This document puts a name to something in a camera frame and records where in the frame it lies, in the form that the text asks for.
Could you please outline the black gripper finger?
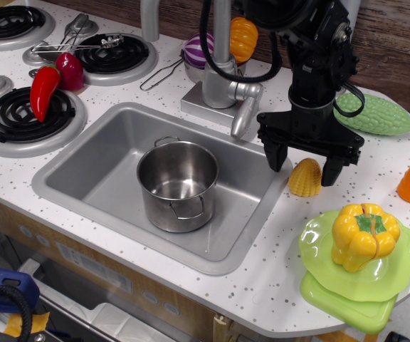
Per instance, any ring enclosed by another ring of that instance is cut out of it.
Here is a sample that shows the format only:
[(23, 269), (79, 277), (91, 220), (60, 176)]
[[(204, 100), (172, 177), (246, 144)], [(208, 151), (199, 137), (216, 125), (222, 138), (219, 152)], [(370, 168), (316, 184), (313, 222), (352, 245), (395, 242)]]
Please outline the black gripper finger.
[(285, 142), (266, 140), (264, 142), (264, 151), (270, 169), (279, 172), (288, 155), (288, 145)]
[(338, 158), (328, 157), (322, 169), (321, 185), (323, 187), (333, 186), (339, 177), (344, 161)]

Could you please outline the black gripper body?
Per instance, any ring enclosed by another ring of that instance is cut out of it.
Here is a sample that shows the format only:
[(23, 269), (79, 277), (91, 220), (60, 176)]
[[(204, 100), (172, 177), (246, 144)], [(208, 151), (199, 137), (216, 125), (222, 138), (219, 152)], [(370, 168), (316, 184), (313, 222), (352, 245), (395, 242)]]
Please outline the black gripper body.
[(338, 158), (344, 166), (356, 165), (364, 139), (342, 125), (334, 114), (335, 101), (322, 106), (302, 106), (292, 102), (284, 112), (257, 115), (258, 138), (285, 142), (292, 147), (326, 158)]

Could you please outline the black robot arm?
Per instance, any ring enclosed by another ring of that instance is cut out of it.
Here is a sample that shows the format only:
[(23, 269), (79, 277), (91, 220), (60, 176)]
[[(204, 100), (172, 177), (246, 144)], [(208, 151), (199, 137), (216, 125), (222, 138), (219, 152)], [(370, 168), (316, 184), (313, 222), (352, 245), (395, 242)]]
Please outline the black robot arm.
[(353, 118), (365, 104), (362, 92), (349, 83), (359, 59), (348, 11), (341, 1), (235, 1), (234, 6), (269, 31), (274, 44), (287, 48), (293, 72), (291, 109), (257, 116), (270, 168), (279, 171), (293, 147), (326, 157), (321, 184), (333, 185), (343, 167), (357, 164), (364, 144), (335, 117)]

